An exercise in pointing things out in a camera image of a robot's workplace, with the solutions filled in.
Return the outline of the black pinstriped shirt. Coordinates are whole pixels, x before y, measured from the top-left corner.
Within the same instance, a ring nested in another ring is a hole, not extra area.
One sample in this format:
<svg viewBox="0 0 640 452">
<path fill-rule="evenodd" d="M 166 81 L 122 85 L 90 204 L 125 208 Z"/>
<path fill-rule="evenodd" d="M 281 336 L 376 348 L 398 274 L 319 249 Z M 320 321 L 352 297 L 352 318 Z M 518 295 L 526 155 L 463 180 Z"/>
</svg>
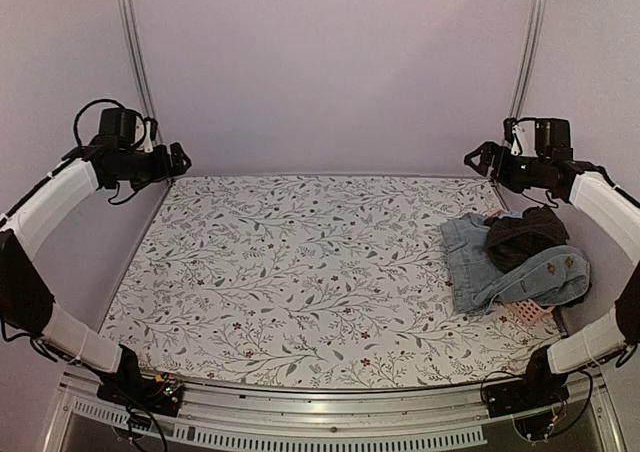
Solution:
<svg viewBox="0 0 640 452">
<path fill-rule="evenodd" d="M 489 217 L 484 225 L 489 228 L 484 250 L 501 272 L 519 267 L 546 249 L 566 245 L 570 238 L 549 206 L 530 207 L 520 217 Z"/>
</svg>

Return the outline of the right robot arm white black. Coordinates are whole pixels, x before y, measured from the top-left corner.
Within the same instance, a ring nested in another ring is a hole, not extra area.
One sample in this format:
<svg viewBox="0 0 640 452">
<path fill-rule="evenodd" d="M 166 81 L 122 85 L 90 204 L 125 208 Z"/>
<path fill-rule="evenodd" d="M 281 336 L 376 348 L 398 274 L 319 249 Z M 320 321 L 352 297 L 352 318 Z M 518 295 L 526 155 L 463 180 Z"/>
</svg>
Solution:
<svg viewBox="0 0 640 452">
<path fill-rule="evenodd" d="M 612 303 L 602 316 L 534 352 L 517 399 L 537 408 L 567 376 L 590 365 L 624 366 L 639 352 L 639 202 L 606 169 L 575 158 L 566 119 L 508 117 L 501 143 L 486 141 L 464 157 L 466 166 L 509 191 L 540 189 L 572 207 L 580 220 L 580 245 L 596 263 L 596 289 Z"/>
</svg>

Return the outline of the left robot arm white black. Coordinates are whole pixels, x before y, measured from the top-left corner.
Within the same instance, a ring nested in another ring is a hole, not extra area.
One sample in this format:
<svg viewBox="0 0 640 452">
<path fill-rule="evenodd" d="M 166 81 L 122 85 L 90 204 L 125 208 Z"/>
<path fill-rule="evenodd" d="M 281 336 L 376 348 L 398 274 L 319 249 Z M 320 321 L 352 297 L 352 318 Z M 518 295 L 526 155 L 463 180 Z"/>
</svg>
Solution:
<svg viewBox="0 0 640 452">
<path fill-rule="evenodd" d="M 41 356 L 87 368 L 128 406 L 148 398 L 150 380 L 135 352 L 100 336 L 60 306 L 34 259 L 61 222 L 100 190 L 132 193 L 186 174 L 192 161 L 174 142 L 156 144 L 158 122 L 109 98 L 94 100 L 77 113 L 101 106 L 97 134 L 89 143 L 72 126 L 75 146 L 8 212 L 1 216 L 1 326 L 26 339 Z"/>
</svg>

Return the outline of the pink perforated laundry basket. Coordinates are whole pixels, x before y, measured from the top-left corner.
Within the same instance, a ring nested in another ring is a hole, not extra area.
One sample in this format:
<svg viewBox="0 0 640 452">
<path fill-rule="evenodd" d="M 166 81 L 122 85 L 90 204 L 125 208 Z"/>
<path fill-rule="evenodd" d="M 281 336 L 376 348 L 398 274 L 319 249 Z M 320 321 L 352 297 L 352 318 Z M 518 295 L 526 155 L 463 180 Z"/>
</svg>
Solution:
<svg viewBox="0 0 640 452">
<path fill-rule="evenodd" d="M 502 304 L 511 322 L 531 326 L 553 313 L 555 307 L 542 307 L 533 300 Z"/>
</svg>

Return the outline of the light blue denim jeans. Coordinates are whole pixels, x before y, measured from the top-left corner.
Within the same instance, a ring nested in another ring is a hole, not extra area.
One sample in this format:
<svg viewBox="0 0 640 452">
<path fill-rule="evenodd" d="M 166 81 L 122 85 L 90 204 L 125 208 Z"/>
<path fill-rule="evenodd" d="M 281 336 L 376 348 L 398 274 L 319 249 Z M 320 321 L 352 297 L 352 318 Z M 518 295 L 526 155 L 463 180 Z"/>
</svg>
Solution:
<svg viewBox="0 0 640 452">
<path fill-rule="evenodd" d="M 440 226 L 457 313 L 482 315 L 497 294 L 494 283 L 504 275 L 485 251 L 485 221 L 483 215 L 468 213 Z"/>
</svg>

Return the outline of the light denim jacket with buttons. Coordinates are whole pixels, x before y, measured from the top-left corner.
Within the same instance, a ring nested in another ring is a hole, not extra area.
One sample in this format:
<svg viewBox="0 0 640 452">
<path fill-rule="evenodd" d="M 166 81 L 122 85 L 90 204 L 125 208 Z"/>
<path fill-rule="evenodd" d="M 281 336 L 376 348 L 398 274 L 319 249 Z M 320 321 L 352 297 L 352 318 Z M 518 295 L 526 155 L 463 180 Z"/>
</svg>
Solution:
<svg viewBox="0 0 640 452">
<path fill-rule="evenodd" d="M 502 273 L 472 298 L 474 306 L 532 300 L 541 307 L 568 304 L 583 297 L 591 285 L 591 264 L 571 246 L 546 249 L 513 270 Z"/>
</svg>

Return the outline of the floral patterned table mat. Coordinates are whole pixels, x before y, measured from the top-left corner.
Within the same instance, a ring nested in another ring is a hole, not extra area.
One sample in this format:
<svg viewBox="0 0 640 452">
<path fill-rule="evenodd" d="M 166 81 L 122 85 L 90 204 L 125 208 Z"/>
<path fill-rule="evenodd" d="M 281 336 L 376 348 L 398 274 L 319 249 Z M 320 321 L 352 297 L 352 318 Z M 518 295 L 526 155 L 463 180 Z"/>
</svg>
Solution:
<svg viewBox="0 0 640 452">
<path fill-rule="evenodd" d="M 479 179 L 200 177 L 170 188 L 102 324 L 146 369 L 302 388 L 518 374 L 558 339 L 455 312 L 443 222 L 499 210 Z"/>
</svg>

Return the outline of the left aluminium frame post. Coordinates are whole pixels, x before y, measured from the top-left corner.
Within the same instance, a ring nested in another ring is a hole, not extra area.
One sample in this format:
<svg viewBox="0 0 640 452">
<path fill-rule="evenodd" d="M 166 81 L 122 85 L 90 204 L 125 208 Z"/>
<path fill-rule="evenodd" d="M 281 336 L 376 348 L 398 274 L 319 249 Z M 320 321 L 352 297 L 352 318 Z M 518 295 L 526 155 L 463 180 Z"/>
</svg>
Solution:
<svg viewBox="0 0 640 452">
<path fill-rule="evenodd" d="M 149 85 L 144 55 L 136 20 L 134 0 L 117 0 L 134 84 L 143 112 L 155 118 L 156 111 Z"/>
</svg>

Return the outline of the aluminium frame post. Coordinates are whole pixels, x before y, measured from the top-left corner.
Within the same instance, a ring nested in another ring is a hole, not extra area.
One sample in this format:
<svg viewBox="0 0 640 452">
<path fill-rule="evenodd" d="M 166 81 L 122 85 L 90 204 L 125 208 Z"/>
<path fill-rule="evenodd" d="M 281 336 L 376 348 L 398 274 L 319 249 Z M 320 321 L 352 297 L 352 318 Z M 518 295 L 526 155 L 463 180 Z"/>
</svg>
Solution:
<svg viewBox="0 0 640 452">
<path fill-rule="evenodd" d="M 527 92 L 533 75 L 539 39 L 544 23 L 547 0 L 531 0 L 527 26 L 524 37 L 524 48 L 516 77 L 509 117 L 519 118 L 524 109 Z"/>
<path fill-rule="evenodd" d="M 134 84 L 143 112 L 155 118 L 156 111 L 149 85 L 144 55 L 136 20 L 134 0 L 117 0 Z"/>
</svg>

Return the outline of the right aluminium frame post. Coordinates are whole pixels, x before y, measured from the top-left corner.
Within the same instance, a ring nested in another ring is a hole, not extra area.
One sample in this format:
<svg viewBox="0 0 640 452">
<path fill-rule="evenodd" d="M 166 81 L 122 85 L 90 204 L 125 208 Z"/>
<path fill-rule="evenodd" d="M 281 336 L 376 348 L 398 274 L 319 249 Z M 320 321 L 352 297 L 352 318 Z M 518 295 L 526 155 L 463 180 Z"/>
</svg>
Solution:
<svg viewBox="0 0 640 452">
<path fill-rule="evenodd" d="M 527 26 L 524 37 L 524 48 L 516 77 L 509 117 L 519 118 L 524 109 L 527 92 L 533 75 L 539 39 L 544 23 L 547 0 L 531 0 Z"/>
</svg>

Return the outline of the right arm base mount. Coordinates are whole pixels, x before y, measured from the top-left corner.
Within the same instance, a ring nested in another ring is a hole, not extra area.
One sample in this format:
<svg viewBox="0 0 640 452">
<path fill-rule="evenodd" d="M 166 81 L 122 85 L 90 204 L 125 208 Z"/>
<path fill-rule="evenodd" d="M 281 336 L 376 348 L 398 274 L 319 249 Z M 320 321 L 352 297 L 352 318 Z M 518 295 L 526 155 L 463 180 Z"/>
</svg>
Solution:
<svg viewBox="0 0 640 452">
<path fill-rule="evenodd" d="M 569 391 L 567 375 L 529 380 L 504 372 L 511 381 L 480 385 L 480 398 L 490 418 L 513 416 L 544 408 L 539 414 L 522 416 L 512 423 L 515 431 L 528 442 L 547 441 L 567 415 Z"/>
</svg>

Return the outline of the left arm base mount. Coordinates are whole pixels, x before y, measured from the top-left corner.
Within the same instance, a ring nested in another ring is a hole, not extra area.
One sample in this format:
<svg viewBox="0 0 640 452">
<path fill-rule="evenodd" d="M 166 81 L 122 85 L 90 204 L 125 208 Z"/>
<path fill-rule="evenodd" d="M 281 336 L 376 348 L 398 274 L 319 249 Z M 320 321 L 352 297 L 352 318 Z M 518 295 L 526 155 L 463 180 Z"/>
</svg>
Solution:
<svg viewBox="0 0 640 452">
<path fill-rule="evenodd" d="M 130 406 L 167 417 L 177 417 L 182 405 L 184 388 L 175 381 L 121 375 L 98 375 L 100 386 L 97 397 L 121 406 Z"/>
</svg>

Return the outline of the front aluminium rail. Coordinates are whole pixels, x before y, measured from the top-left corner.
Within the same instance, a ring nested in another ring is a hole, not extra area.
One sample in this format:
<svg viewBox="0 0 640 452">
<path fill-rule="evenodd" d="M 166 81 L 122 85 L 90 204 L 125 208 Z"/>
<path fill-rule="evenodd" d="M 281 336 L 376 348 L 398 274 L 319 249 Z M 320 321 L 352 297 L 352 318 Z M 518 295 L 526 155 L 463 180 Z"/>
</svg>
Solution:
<svg viewBox="0 0 640 452">
<path fill-rule="evenodd" d="M 505 415 L 491 390 L 510 377 L 443 387 L 304 390 L 188 380 L 174 416 L 99 399 L 98 381 L 67 370 L 45 451 L 627 451 L 598 372 L 568 396 Z"/>
</svg>

